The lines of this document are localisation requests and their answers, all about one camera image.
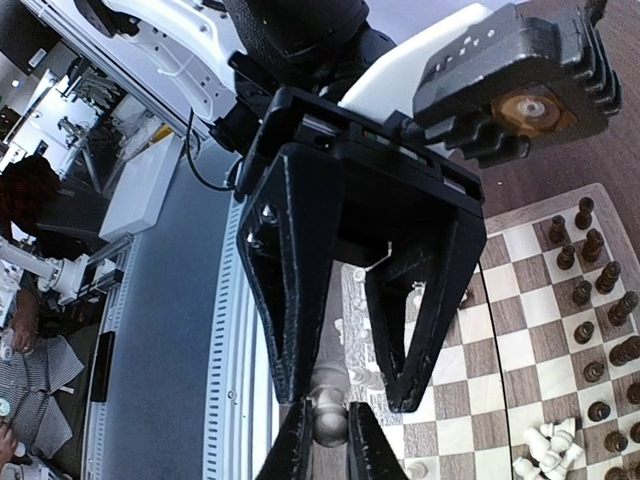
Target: black chess piece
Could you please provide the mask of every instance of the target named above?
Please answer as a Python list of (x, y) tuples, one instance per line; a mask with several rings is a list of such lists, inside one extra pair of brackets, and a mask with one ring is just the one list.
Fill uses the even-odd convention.
[(583, 280), (573, 290), (573, 303), (582, 306), (589, 303), (589, 300), (591, 300), (591, 284)]
[(622, 367), (640, 358), (640, 336), (634, 335), (611, 349), (609, 361), (616, 367)]
[(640, 422), (634, 424), (633, 427), (631, 427), (629, 436), (635, 443), (640, 443)]
[(585, 343), (589, 342), (589, 340), (591, 340), (595, 329), (596, 327), (593, 322), (584, 322), (578, 325), (576, 331), (573, 333), (573, 338), (578, 345), (584, 345)]
[(549, 240), (553, 243), (564, 241), (567, 231), (564, 228), (565, 221), (562, 215), (556, 215), (551, 219), (551, 227), (549, 227)]
[(598, 230), (592, 228), (587, 232), (587, 241), (582, 247), (582, 258), (588, 263), (597, 262), (602, 254), (603, 247), (604, 237)]
[(565, 245), (558, 254), (556, 260), (560, 270), (569, 270), (576, 263), (576, 248), (573, 245)]
[(604, 474), (604, 480), (630, 480), (629, 474), (620, 467), (610, 468), (607, 473)]
[(576, 214), (576, 227), (580, 230), (586, 230), (591, 226), (593, 222), (591, 213), (593, 212), (594, 206), (593, 200), (589, 197), (584, 197), (580, 200), (580, 204), (578, 205), (580, 211)]
[(629, 446), (629, 440), (620, 432), (611, 432), (604, 439), (604, 448), (613, 453), (624, 452)]
[(595, 383), (604, 375), (604, 365), (600, 362), (591, 362), (584, 367), (582, 374), (587, 382)]
[(625, 293), (620, 301), (609, 309), (609, 312), (607, 313), (609, 323), (614, 327), (621, 327), (625, 324), (627, 317), (637, 306), (638, 294), (636, 292)]
[(622, 267), (620, 266), (620, 262), (613, 261), (608, 263), (596, 280), (596, 290), (603, 295), (611, 293), (613, 287), (616, 286), (616, 282), (620, 278), (621, 270)]
[(640, 382), (635, 382), (627, 389), (627, 400), (632, 405), (640, 405)]
[(611, 415), (611, 407), (604, 402), (595, 402), (589, 407), (587, 415), (592, 422), (601, 422)]

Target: striped cloth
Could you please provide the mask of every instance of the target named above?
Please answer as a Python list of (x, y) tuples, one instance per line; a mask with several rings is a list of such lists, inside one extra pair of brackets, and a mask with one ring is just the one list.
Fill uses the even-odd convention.
[(39, 339), (31, 353), (0, 361), (0, 397), (11, 405), (5, 422), (31, 453), (51, 458), (73, 436), (52, 395), (83, 369), (62, 337)]

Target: chessboard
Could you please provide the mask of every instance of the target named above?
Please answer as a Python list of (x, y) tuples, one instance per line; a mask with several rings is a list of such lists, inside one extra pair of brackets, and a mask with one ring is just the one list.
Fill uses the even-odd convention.
[[(583, 197), (594, 200), (590, 228), (605, 239), (594, 263), (582, 258), (587, 230), (574, 222)], [(560, 243), (548, 235), (557, 215), (566, 221)], [(629, 432), (640, 422), (640, 406), (630, 404), (626, 392), (640, 381), (640, 360), (616, 367), (609, 353), (637, 335), (639, 315), (613, 327), (607, 313), (625, 292), (640, 289), (640, 265), (609, 196), (601, 185), (590, 185), (488, 219), (486, 224), (482, 270), (479, 266), (471, 280), (422, 403), (411, 414), (395, 414), (387, 407), (376, 374), (363, 271), (342, 267), (343, 318), (334, 326), (340, 331), (347, 368), (359, 378), (363, 373), (367, 377), (365, 382), (352, 382), (360, 385), (352, 384), (349, 401), (368, 402), (400, 462), (405, 468), (415, 463), (426, 466), (430, 480), (511, 479), (511, 462), (520, 456), (530, 458), (522, 433), (568, 417), (578, 419), (575, 442), (585, 455), (572, 465), (567, 478), (603, 479), (616, 466), (633, 478), (631, 468), (640, 463), (640, 444), (629, 438)], [(567, 243), (574, 245), (576, 261), (569, 270), (561, 270), (556, 259)], [(575, 286), (584, 280), (595, 284), (611, 260), (622, 266), (613, 291), (602, 295), (593, 288), (590, 300), (577, 306), (572, 300)], [(407, 349), (421, 288), (417, 285), (407, 299)], [(586, 344), (579, 344), (574, 332), (586, 321), (595, 330)], [(591, 362), (605, 366), (593, 383), (583, 374)], [(587, 416), (596, 401), (611, 407), (609, 417), (597, 423)], [(604, 438), (612, 431), (629, 439), (621, 454), (604, 447)]]

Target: hand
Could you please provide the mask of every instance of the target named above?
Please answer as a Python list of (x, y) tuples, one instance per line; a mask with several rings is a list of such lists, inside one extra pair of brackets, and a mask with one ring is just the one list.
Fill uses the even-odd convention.
[(9, 463), (18, 448), (18, 439), (11, 427), (6, 423), (0, 423), (0, 468)]

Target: plaid shirt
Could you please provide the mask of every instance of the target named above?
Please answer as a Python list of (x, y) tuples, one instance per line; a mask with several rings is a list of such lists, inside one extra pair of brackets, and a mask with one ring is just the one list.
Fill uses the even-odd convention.
[(42, 156), (32, 155), (8, 165), (0, 176), (0, 216), (37, 236), (42, 209), (58, 197), (60, 178)]

